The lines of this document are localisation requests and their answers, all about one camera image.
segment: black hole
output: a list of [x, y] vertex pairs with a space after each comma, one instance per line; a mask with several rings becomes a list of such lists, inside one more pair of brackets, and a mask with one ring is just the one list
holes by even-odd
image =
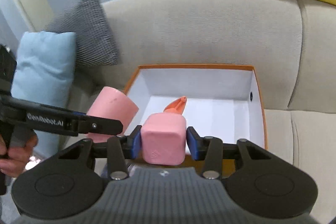
[[263, 152], [257, 150], [253, 146], [248, 146], [247, 151], [252, 160], [270, 160], [271, 158], [268, 155], [265, 155]]
[[83, 145], [79, 145], [73, 149], [71, 149], [69, 152], [65, 153], [64, 155], [60, 156], [60, 160], [76, 160], [79, 158], [79, 155], [82, 153]]

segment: human hand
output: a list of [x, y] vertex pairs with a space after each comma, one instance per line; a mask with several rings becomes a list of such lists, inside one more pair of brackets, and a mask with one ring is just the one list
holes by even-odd
[[8, 159], [0, 159], [0, 171], [12, 178], [18, 177], [24, 170], [37, 145], [36, 134], [32, 136], [24, 147], [6, 148], [3, 138], [0, 136], [0, 155], [8, 153]]

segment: blue pillow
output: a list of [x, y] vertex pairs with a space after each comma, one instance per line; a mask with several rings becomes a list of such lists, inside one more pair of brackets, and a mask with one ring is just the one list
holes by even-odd
[[[36, 103], [65, 107], [74, 79], [76, 34], [25, 32], [17, 51], [12, 96]], [[59, 136], [36, 131], [35, 152], [50, 157], [58, 151]]]

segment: pink cylinder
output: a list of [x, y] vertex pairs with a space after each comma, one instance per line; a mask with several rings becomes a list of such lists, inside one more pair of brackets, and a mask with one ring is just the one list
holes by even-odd
[[[121, 121], [123, 124], [122, 135], [125, 133], [138, 110], [137, 105], [124, 93], [105, 86], [90, 107], [87, 115]], [[111, 135], [89, 133], [87, 137], [91, 138], [95, 143], [101, 143], [106, 142]]]

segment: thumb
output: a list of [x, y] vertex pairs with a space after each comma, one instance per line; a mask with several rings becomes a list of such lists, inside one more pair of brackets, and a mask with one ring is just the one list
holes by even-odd
[[6, 144], [2, 136], [0, 136], [0, 155], [5, 155], [6, 152], [7, 152]]

